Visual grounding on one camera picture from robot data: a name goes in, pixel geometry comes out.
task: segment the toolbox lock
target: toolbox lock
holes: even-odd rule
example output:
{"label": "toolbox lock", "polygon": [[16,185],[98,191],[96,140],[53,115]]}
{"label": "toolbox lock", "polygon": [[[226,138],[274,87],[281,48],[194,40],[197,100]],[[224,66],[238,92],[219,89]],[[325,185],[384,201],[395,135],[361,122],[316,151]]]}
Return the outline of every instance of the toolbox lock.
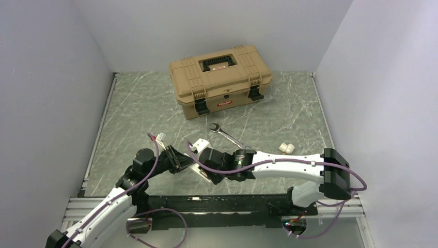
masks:
{"label": "toolbox lock", "polygon": [[261,100],[264,98],[264,95],[260,94],[258,85],[251,86],[249,88],[248,98],[251,98],[253,101]]}
{"label": "toolbox lock", "polygon": [[198,115],[210,113],[210,110],[207,107],[207,103],[205,102],[205,98],[195,100],[195,109],[196,112],[198,112]]}

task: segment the red logo label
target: red logo label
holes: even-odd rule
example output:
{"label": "red logo label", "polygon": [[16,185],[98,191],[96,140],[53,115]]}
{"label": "red logo label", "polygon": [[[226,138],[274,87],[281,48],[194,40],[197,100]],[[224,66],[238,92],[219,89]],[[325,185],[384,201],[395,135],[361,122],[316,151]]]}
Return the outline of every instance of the red logo label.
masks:
{"label": "red logo label", "polygon": [[228,105],[230,103],[232,103],[232,101],[226,101],[226,102],[223,102],[223,103],[219,103],[217,106],[220,107],[220,106],[223,106],[223,105]]}

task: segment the combination wrench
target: combination wrench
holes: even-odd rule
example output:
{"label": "combination wrench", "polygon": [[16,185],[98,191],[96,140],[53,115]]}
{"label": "combination wrench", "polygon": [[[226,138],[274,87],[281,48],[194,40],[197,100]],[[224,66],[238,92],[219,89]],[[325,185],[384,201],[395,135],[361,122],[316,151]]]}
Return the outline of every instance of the combination wrench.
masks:
{"label": "combination wrench", "polygon": [[220,133],[223,137],[227,138],[229,141],[233,142],[235,145],[237,145],[240,149],[247,149],[247,148],[251,148],[251,146],[244,144],[240,141],[238,141],[237,139],[233,138],[231,135],[229,135],[228,133],[226,133],[224,130],[221,129],[221,127],[219,126],[219,124],[217,123],[212,123],[210,125],[210,130],[215,132],[215,133]]}

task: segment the tan toolbox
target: tan toolbox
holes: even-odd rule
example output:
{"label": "tan toolbox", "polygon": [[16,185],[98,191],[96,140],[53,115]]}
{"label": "tan toolbox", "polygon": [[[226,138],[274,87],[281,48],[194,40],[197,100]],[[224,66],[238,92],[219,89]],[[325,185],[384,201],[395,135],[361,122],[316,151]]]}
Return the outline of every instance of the tan toolbox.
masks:
{"label": "tan toolbox", "polygon": [[263,99],[272,79],[255,46],[238,46],[169,65],[186,119]]}

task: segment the marble tabletop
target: marble tabletop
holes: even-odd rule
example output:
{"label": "marble tabletop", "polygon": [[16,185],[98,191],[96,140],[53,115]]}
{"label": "marble tabletop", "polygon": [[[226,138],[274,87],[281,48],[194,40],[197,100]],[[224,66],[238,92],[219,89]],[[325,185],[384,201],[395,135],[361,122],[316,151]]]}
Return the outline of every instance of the marble tabletop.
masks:
{"label": "marble tabletop", "polygon": [[[273,72],[265,98],[186,120],[174,95],[168,72],[119,73],[104,126],[91,165],[85,196],[110,192],[141,148],[154,146],[147,133],[167,134],[165,143],[185,153],[185,142],[209,140],[214,149],[233,153],[237,146],[210,131],[216,122],[230,135],[252,148],[281,154],[282,142],[295,146],[293,155],[321,153],[331,147],[329,132],[308,72]],[[169,172],[149,180],[150,195],[217,195],[285,193],[300,179],[262,178],[218,185],[206,182],[192,170]]]}

